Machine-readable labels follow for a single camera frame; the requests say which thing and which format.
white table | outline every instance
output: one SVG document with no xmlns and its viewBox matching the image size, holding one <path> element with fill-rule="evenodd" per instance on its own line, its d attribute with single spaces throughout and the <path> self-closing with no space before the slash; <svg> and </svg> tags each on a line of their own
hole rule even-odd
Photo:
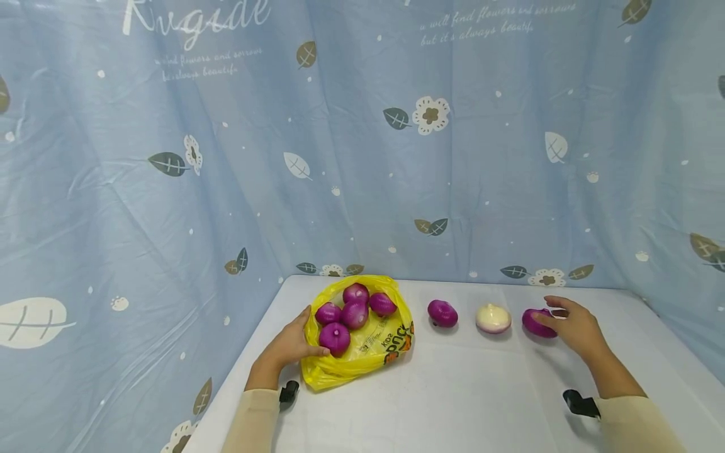
<svg viewBox="0 0 725 453">
<path fill-rule="evenodd" d="M 287 279 L 207 409 L 184 453 L 221 450 L 252 363 L 279 330 L 334 278 Z M 581 361 L 561 340 L 529 336 L 521 314 L 542 297 L 574 299 L 596 314 L 613 351 L 659 405 L 689 452 L 722 452 L 725 387 L 637 297 L 625 291 L 399 280 L 415 320 L 407 359 L 320 394 L 297 367 L 282 382 L 301 387 L 283 412 L 276 451 L 363 452 L 601 452 L 598 422 L 572 415 L 562 392 L 595 396 Z M 450 302 L 458 327 L 430 325 L 432 299 Z M 487 336 L 474 323 L 485 303 L 507 307 L 513 326 Z"/>
</svg>

white flower pattern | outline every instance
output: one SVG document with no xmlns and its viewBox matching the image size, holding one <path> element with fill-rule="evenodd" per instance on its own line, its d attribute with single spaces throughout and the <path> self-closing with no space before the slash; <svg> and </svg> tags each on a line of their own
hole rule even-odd
<svg viewBox="0 0 725 453">
<path fill-rule="evenodd" d="M 566 286 L 566 280 L 561 269 L 539 269 L 529 277 L 529 285 Z"/>
<path fill-rule="evenodd" d="M 197 176 L 201 175 L 204 157 L 199 151 L 199 143 L 196 142 L 194 136 L 185 136 L 183 138 L 183 145 L 186 148 L 186 161 L 194 168 Z"/>
<path fill-rule="evenodd" d="M 186 443 L 189 442 L 191 434 L 194 434 L 196 425 L 198 425 L 198 423 L 192 425 L 191 421 L 187 420 L 174 428 L 174 431 L 171 433 L 169 443 L 164 445 L 164 448 L 161 449 L 161 453 L 181 453 L 186 446 Z"/>
<path fill-rule="evenodd" d="M 322 266 L 322 272 L 320 275 L 327 275 L 329 277 L 342 277 L 345 275 L 345 271 L 338 265 L 324 265 Z"/>
<path fill-rule="evenodd" d="M 415 103 L 413 122 L 418 125 L 418 133 L 427 136 L 434 130 L 441 131 L 448 125 L 448 101 L 424 96 Z"/>
</svg>

black clip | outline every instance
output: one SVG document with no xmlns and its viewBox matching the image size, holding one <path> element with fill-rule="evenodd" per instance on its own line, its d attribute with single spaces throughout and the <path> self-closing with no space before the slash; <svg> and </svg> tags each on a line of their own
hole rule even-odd
<svg viewBox="0 0 725 453">
<path fill-rule="evenodd" d="M 297 381 L 287 382 L 287 385 L 279 392 L 279 403 L 281 405 L 280 410 L 285 410 L 294 403 L 298 390 L 299 383 Z"/>
<path fill-rule="evenodd" d="M 581 394 L 573 389 L 564 392 L 564 401 L 572 414 L 586 415 L 587 417 L 600 418 L 599 408 L 594 398 L 582 398 Z"/>
</svg>

left hand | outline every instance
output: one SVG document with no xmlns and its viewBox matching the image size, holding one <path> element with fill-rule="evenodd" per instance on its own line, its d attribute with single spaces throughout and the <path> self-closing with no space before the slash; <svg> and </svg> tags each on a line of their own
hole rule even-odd
<svg viewBox="0 0 725 453">
<path fill-rule="evenodd" d="M 321 346 L 308 344 L 305 338 L 305 323 L 310 318 L 312 307 L 307 305 L 282 331 L 267 345 L 259 360 L 268 361 L 280 369 L 298 362 L 305 357 L 323 357 L 330 354 L 330 350 Z"/>
</svg>

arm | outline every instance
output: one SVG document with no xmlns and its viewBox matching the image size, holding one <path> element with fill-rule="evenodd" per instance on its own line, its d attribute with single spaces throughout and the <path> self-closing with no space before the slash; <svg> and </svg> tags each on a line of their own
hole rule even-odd
<svg viewBox="0 0 725 453">
<path fill-rule="evenodd" d="M 684 452 L 658 408 L 607 345 L 597 318 L 569 299 L 545 299 L 558 318 L 534 315 L 534 319 L 554 329 L 587 364 L 600 395 L 597 407 L 609 449 L 616 453 Z"/>
<path fill-rule="evenodd" d="M 221 453 L 269 453 L 279 416 L 279 376 L 282 369 L 304 357 L 323 356 L 327 348 L 310 346 L 305 340 L 305 308 L 265 348 L 252 365 Z"/>
</svg>

